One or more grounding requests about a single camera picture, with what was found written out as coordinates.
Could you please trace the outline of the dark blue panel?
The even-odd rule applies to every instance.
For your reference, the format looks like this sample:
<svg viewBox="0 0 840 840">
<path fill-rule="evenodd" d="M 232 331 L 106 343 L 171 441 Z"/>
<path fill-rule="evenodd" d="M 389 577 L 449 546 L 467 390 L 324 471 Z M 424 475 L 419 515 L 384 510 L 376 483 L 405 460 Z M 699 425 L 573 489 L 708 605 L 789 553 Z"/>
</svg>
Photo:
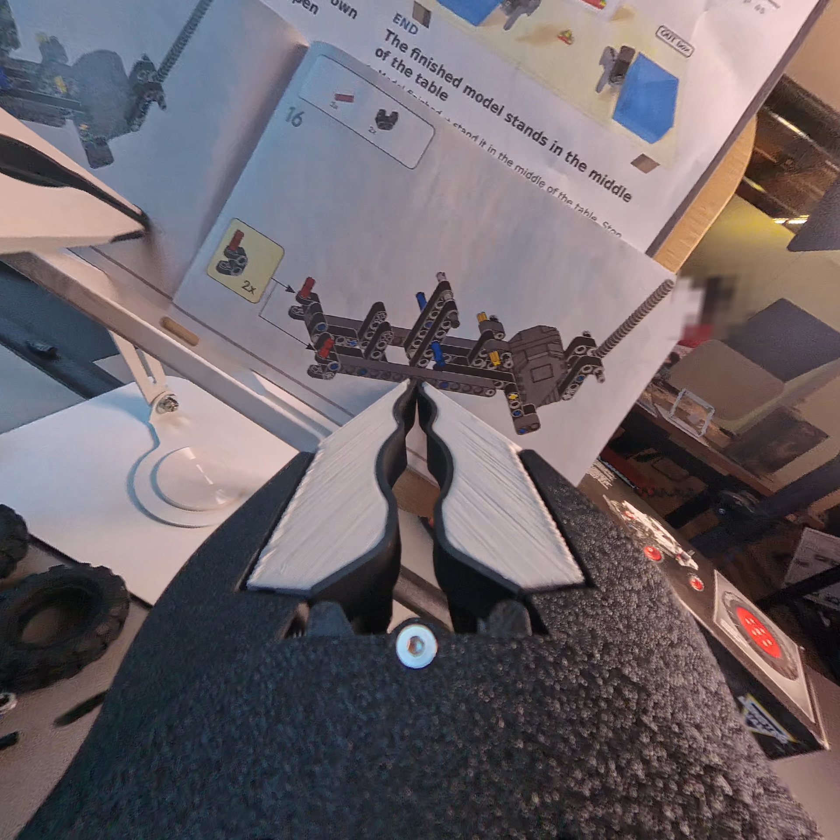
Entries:
<svg viewBox="0 0 840 840">
<path fill-rule="evenodd" d="M 723 343 L 783 383 L 839 357 L 839 332 L 784 298 L 738 325 Z"/>
</svg>

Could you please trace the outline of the white book stand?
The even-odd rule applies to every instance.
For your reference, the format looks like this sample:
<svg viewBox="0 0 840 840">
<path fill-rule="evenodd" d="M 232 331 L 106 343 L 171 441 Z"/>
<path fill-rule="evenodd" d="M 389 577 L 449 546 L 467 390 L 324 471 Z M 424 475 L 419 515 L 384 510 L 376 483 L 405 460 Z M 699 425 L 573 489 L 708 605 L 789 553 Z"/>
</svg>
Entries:
<svg viewBox="0 0 840 840">
<path fill-rule="evenodd" d="M 2 256 L 2 503 L 42 543 L 154 593 L 243 498 L 198 526 L 140 505 L 141 460 L 193 447 L 188 465 L 252 494 L 336 424 L 66 252 Z"/>
</svg>

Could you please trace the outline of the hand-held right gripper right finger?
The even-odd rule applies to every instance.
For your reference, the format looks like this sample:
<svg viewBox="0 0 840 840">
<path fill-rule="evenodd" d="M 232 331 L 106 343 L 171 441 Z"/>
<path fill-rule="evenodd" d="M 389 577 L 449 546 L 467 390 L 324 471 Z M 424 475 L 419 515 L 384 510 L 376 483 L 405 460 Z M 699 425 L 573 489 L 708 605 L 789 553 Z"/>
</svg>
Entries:
<svg viewBox="0 0 840 840">
<path fill-rule="evenodd" d="M 434 569 L 450 602 L 490 612 L 502 601 L 587 586 L 523 450 L 430 385 L 417 388 L 417 412 L 439 485 Z"/>
</svg>

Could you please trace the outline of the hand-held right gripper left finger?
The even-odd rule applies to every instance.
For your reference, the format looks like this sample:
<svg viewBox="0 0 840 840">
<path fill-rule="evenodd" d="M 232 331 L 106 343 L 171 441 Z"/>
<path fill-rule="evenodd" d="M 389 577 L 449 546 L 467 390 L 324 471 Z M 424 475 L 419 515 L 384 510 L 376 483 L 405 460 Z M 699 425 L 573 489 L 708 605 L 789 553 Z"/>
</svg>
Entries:
<svg viewBox="0 0 840 840">
<path fill-rule="evenodd" d="M 393 487 L 406 469 L 415 385 L 395 385 L 325 438 L 262 549 L 250 591 L 336 602 L 347 614 L 390 605 L 401 543 Z"/>
</svg>

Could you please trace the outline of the small clear acrylic holder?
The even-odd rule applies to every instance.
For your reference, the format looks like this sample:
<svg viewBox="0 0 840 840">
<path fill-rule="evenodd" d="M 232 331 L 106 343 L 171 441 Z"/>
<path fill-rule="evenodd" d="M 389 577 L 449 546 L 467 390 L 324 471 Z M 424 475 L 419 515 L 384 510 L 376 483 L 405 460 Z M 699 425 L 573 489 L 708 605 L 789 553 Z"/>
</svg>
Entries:
<svg viewBox="0 0 840 840">
<path fill-rule="evenodd" d="M 703 438 L 714 414 L 713 405 L 684 388 L 666 411 L 665 419 L 692 437 Z"/>
</svg>

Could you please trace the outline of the black toy tyre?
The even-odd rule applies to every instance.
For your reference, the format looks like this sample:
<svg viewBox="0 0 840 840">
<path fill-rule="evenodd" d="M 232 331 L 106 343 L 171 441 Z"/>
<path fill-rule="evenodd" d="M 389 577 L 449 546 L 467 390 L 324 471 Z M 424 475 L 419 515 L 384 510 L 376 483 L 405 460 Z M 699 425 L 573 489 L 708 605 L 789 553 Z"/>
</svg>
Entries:
<svg viewBox="0 0 840 840">
<path fill-rule="evenodd" d="M 29 533 L 25 520 L 12 508 L 1 505 L 1 579 L 10 576 L 26 556 Z"/>
<path fill-rule="evenodd" d="M 71 678 L 104 655 L 130 612 L 123 578 L 55 565 L 1 594 L 1 687 L 26 693 Z"/>
</svg>

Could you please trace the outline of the cluttered background workbench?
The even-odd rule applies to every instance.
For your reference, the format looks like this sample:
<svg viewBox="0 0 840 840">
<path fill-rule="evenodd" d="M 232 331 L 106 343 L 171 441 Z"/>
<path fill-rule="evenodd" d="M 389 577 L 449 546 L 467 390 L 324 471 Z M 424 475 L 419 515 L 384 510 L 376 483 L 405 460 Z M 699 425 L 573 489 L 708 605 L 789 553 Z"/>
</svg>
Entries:
<svg viewBox="0 0 840 840">
<path fill-rule="evenodd" d="M 724 376 L 736 378 L 735 390 L 747 393 L 748 385 L 765 370 L 723 342 L 721 351 L 727 355 L 722 361 L 708 363 L 715 384 Z M 693 490 L 686 500 L 666 516 L 674 529 L 710 509 L 717 510 L 720 523 L 698 538 L 707 553 L 720 553 L 732 540 L 752 540 L 770 528 L 777 520 L 809 508 L 813 503 L 838 491 L 838 456 L 805 473 L 773 492 L 766 492 L 771 474 L 798 459 L 826 439 L 826 433 L 806 422 L 793 409 L 782 406 L 752 425 L 746 432 L 734 434 L 720 426 L 713 426 L 724 437 L 718 447 L 704 437 L 696 438 L 694 449 L 672 435 L 675 426 L 657 425 L 652 415 L 633 410 L 616 430 L 602 451 L 605 460 L 628 475 L 638 485 L 637 493 L 653 497 L 657 487 L 640 474 L 629 462 L 667 458 L 688 476 L 695 477 L 704 490 Z"/>
</svg>

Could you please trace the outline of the grey desk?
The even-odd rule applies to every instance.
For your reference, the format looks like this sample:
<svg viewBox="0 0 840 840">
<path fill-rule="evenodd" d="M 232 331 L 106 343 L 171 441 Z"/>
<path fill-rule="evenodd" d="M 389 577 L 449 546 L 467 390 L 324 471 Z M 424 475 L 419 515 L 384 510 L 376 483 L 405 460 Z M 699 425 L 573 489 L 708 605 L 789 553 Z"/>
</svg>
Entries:
<svg viewBox="0 0 840 840">
<path fill-rule="evenodd" d="M 99 708 L 67 724 L 58 725 L 56 720 L 110 687 L 149 609 L 145 602 L 133 600 L 121 635 L 104 656 L 72 679 L 20 696 L 16 707 L 2 716 L 2 737 L 18 735 L 16 744 L 2 750 L 2 838 L 15 838 L 55 787 Z M 839 838 L 838 688 L 821 676 L 814 679 L 833 749 L 785 759 L 774 765 L 774 771 L 815 819 L 823 836 Z"/>
</svg>

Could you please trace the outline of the white printed task sheet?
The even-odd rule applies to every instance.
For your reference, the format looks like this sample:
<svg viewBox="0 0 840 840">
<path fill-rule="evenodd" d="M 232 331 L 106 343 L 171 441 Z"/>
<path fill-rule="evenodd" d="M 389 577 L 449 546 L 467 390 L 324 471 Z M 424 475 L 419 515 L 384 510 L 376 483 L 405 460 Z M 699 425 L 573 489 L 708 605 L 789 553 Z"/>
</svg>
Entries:
<svg viewBox="0 0 840 840">
<path fill-rule="evenodd" d="M 266 4 L 652 256 L 828 2 Z"/>
</svg>

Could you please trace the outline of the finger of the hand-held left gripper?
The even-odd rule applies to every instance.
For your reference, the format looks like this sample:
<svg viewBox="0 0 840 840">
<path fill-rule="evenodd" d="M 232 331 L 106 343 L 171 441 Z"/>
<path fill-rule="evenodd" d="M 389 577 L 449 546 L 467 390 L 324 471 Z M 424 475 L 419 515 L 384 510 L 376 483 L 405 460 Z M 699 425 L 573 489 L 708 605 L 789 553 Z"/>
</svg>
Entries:
<svg viewBox="0 0 840 840">
<path fill-rule="evenodd" d="M 37 132 L 1 110 L 1 173 L 32 186 L 73 188 L 109 205 L 135 223 L 143 211 L 117 194 Z"/>
<path fill-rule="evenodd" d="M 3 155 L 1 167 L 3 253 L 107 244 L 148 229 L 143 211 L 47 155 Z"/>
</svg>

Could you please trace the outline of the toy truck box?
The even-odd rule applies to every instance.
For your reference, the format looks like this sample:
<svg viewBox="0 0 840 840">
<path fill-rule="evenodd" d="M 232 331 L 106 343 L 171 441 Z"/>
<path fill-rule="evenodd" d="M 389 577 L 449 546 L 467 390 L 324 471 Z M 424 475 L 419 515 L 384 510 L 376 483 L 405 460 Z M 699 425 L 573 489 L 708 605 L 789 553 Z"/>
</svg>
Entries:
<svg viewBox="0 0 840 840">
<path fill-rule="evenodd" d="M 802 648 L 715 566 L 689 548 L 614 468 L 596 460 L 579 489 L 659 568 L 693 616 L 744 726 L 771 760 L 829 750 Z"/>
</svg>

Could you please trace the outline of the building instruction booklet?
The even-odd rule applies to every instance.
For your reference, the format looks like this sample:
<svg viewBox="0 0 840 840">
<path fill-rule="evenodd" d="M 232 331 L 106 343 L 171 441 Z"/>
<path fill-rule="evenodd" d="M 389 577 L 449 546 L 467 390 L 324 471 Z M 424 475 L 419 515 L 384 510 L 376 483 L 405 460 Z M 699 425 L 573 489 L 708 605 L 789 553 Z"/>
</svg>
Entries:
<svg viewBox="0 0 840 840">
<path fill-rule="evenodd" d="M 40 76 L 31 91 L 66 123 L 91 114 L 110 130 L 133 94 L 130 59 L 151 74 L 179 38 L 165 108 L 93 141 L 109 164 L 93 171 L 67 127 L 24 122 L 150 230 L 2 260 L 291 445 L 361 413 L 407 361 L 388 350 L 365 377 L 310 377 L 284 286 L 315 279 L 343 329 L 381 301 L 401 346 L 415 292 L 444 273 L 460 320 L 450 344 L 477 336 L 479 311 L 507 336 L 543 326 L 541 375 L 572 332 L 600 344 L 671 278 L 263 2 L 2 2 L 2 98 Z"/>
</svg>

